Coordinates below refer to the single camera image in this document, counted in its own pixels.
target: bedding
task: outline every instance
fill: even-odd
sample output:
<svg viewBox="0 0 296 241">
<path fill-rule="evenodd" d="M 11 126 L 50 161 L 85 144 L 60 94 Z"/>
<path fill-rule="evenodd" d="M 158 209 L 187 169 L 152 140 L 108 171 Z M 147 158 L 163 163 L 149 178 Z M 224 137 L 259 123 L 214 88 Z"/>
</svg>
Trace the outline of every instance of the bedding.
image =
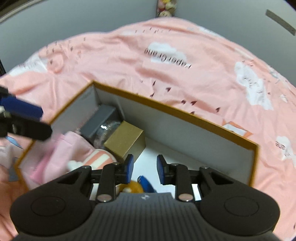
<svg viewBox="0 0 296 241">
<path fill-rule="evenodd" d="M 296 88 L 276 70 L 208 29 L 157 18 L 51 43 L 3 76 L 0 85 L 42 106 L 43 120 L 49 121 L 91 80 L 198 115 L 258 143 L 253 187 L 280 206 L 274 233 L 293 239 Z M 27 139 L 15 138 L 27 147 Z M 0 240 L 9 240 L 16 234 L 9 206 L 22 189 L 9 183 L 2 169 Z"/>
</svg>

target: orange and white striped object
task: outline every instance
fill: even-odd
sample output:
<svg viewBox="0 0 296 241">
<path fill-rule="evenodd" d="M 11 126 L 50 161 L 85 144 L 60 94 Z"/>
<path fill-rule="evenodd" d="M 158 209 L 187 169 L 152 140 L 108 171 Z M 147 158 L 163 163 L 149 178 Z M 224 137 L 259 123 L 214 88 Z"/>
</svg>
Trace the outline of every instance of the orange and white striped object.
<svg viewBox="0 0 296 241">
<path fill-rule="evenodd" d="M 117 162 L 115 157 L 106 150 L 95 149 L 83 162 L 69 161 L 68 170 L 73 171 L 81 166 L 91 166 L 92 170 L 103 169 L 107 164 Z"/>
</svg>

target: white wall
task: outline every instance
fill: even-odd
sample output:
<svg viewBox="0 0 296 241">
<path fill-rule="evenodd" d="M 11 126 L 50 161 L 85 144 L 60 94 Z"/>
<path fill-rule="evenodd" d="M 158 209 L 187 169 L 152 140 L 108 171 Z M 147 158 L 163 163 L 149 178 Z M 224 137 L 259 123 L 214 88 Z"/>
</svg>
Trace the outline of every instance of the white wall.
<svg viewBox="0 0 296 241">
<path fill-rule="evenodd" d="M 153 18 L 155 6 L 156 0 L 42 1 L 0 23 L 0 59 L 8 71 L 55 40 Z M 176 16 L 244 46 L 296 85 L 296 36 L 266 9 L 296 27 L 296 12 L 284 0 L 178 0 Z"/>
</svg>

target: open cardboard box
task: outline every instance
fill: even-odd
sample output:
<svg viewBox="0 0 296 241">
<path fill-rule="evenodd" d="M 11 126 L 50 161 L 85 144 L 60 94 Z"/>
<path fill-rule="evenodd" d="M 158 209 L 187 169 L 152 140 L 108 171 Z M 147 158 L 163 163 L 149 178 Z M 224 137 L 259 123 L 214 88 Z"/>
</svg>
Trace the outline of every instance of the open cardboard box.
<svg viewBox="0 0 296 241">
<path fill-rule="evenodd" d="M 174 186 L 162 186 L 158 178 L 156 157 L 162 154 L 168 163 L 195 170 L 209 166 L 252 186 L 257 144 L 195 115 L 98 82 L 83 89 L 53 118 L 53 132 L 75 131 L 100 104 L 115 106 L 124 120 L 144 130 L 146 148 L 134 164 L 133 180 L 144 175 L 158 192 L 174 194 Z M 29 176 L 44 155 L 44 145 L 33 141 L 15 164 L 28 189 L 38 186 Z"/>
</svg>

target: ribbed gray surface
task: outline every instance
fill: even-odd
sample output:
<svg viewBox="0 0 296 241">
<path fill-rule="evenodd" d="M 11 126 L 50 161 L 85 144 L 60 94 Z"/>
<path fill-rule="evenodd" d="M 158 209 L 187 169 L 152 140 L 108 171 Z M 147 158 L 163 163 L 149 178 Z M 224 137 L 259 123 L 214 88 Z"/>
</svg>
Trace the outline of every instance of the ribbed gray surface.
<svg viewBox="0 0 296 241">
<path fill-rule="evenodd" d="M 207 224 L 193 204 L 176 201 L 170 193 L 122 193 L 114 202 L 97 205 L 91 217 L 72 232 L 50 238 L 21 234 L 14 240 L 279 241 L 271 233 L 258 237 L 224 234 Z"/>
</svg>

